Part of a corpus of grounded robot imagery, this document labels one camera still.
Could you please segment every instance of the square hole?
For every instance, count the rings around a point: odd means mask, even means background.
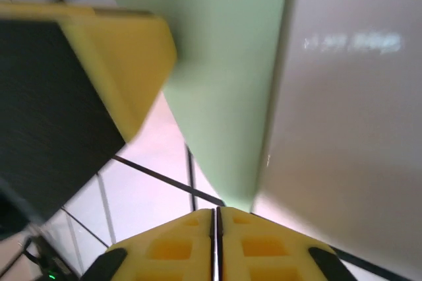
[[[190,239],[156,239],[147,250],[149,259],[186,260],[191,257],[192,241]]]
[[[251,281],[303,281],[296,268],[251,268]]]
[[[246,257],[286,256],[282,243],[273,237],[245,237],[242,239],[243,254]]]

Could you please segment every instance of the black rubber edge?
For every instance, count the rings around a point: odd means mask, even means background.
[[[111,281],[127,256],[124,248],[116,248],[99,256],[80,281]]]
[[[211,241],[211,254],[210,254],[210,275],[211,275],[211,279],[214,279],[214,261],[216,260],[215,258],[215,250],[216,250],[216,246],[214,241],[216,240],[216,233],[215,233],[215,226],[216,226],[216,212],[214,209],[211,210],[211,223],[210,223],[210,241]]]
[[[223,218],[222,210],[217,208],[217,256],[218,256],[218,280],[223,281]]]
[[[258,216],[264,220],[267,220],[269,222],[275,223],[272,220],[269,220],[265,217],[259,216],[258,214],[251,213],[252,215]],[[347,262],[351,263],[353,266],[357,266],[358,268],[361,268],[363,270],[366,270],[370,273],[373,273],[377,276],[380,276],[381,278],[387,279],[389,281],[412,281],[411,279],[405,278],[404,276],[400,276],[399,274],[396,274],[390,270],[387,270],[385,268],[382,268],[381,266],[377,266],[373,263],[370,263],[369,261],[366,261],[365,259],[356,257],[355,255],[352,255],[351,253],[348,253],[344,250],[338,249],[336,247],[333,247],[329,245],[337,254],[337,256]]]
[[[327,281],[357,281],[335,254],[318,247],[311,247],[308,252]]]

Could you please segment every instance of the floor tile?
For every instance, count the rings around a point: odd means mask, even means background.
[[[66,209],[106,244],[111,245],[100,186],[96,176],[66,204]]]
[[[60,210],[46,224],[46,238],[78,273],[82,273],[66,214]]]
[[[19,243],[24,241],[24,234],[19,233],[10,238],[0,241],[0,267],[3,269],[12,259],[15,253],[18,253],[22,247]],[[1,281],[32,280],[35,277],[32,274],[31,266],[34,266],[27,258],[21,257],[14,267],[5,274]]]
[[[117,241],[186,215],[189,194],[112,160],[102,170]]]
[[[88,270],[90,265],[92,265],[95,259],[107,250],[107,247],[100,243],[74,220],[72,221],[72,224],[75,230],[80,257],[82,259],[82,269],[83,272],[85,272]]]
[[[188,184],[185,140],[162,93],[138,135],[119,155]]]

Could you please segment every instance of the yellow foam pad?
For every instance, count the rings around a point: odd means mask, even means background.
[[[108,250],[127,257],[112,281],[210,281],[212,210],[198,210],[136,235]]]
[[[222,281],[326,281],[308,252],[325,243],[236,208],[222,207]]]
[[[137,134],[176,61],[168,25],[155,15],[6,1],[0,15],[57,21],[126,141]]]

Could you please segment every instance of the gray wall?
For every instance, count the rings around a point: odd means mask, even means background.
[[[258,199],[422,280],[421,127],[422,0],[296,0]]]

